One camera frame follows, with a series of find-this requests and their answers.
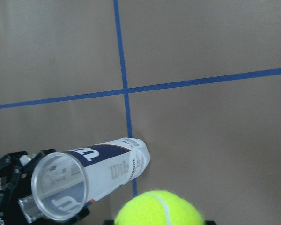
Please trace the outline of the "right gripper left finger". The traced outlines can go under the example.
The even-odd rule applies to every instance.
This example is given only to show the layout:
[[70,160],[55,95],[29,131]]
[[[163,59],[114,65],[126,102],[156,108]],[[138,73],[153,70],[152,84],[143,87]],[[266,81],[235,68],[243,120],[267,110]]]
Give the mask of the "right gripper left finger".
[[114,225],[114,220],[112,219],[104,220],[103,225]]

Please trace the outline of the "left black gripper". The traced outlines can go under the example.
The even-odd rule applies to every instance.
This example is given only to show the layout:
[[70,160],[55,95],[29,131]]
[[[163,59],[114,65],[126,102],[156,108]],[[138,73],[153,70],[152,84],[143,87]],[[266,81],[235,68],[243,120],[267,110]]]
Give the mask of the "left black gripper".
[[[0,159],[0,187],[2,189],[15,189],[22,175],[31,174],[41,159],[54,152],[55,149],[42,150],[25,164],[20,160],[21,157],[28,156],[25,151],[4,155]],[[0,225],[23,225],[23,215],[28,225],[76,225],[90,214],[89,209],[84,208],[68,220],[52,220],[45,217],[31,195],[18,200],[19,192],[17,190],[9,192],[1,188]]]

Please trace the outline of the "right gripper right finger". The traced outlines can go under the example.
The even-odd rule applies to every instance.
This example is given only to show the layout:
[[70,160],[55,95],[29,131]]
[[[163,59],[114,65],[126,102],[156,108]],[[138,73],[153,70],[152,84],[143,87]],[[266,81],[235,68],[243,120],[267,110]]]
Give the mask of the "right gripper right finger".
[[217,225],[217,223],[213,220],[206,220],[205,225]]

